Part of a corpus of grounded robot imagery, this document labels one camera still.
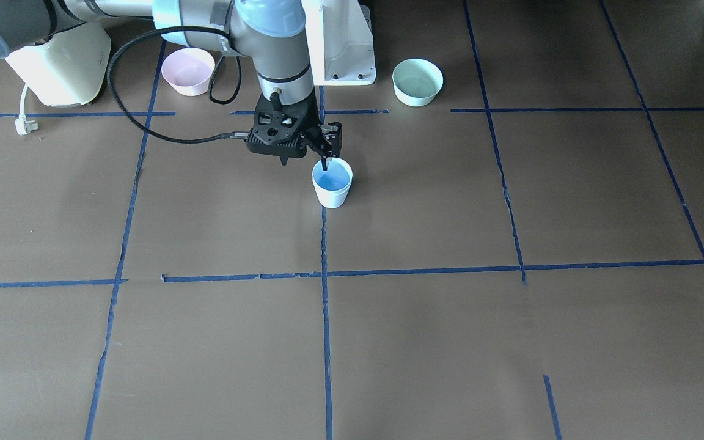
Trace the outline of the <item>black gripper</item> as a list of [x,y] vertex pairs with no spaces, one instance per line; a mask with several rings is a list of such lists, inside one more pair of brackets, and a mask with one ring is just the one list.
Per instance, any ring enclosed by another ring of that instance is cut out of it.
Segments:
[[340,156],[343,147],[343,126],[340,122],[322,123],[316,98],[307,98],[306,109],[296,131],[298,150],[305,156],[312,151],[321,156],[321,169],[329,170],[332,156]]

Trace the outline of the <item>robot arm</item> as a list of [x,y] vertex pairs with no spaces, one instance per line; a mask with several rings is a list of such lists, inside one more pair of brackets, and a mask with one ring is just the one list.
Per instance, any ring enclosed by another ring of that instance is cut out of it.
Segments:
[[[323,123],[311,78],[304,6],[299,1],[0,1],[0,59],[62,31],[103,18],[151,22],[110,56],[105,80],[126,118],[143,133],[167,142],[199,144],[239,139],[249,151],[282,163],[318,154],[321,165],[338,158],[341,126]],[[195,139],[165,136],[135,119],[114,82],[125,53],[162,37],[187,48],[203,48],[223,59],[251,59],[260,86],[252,127]]]

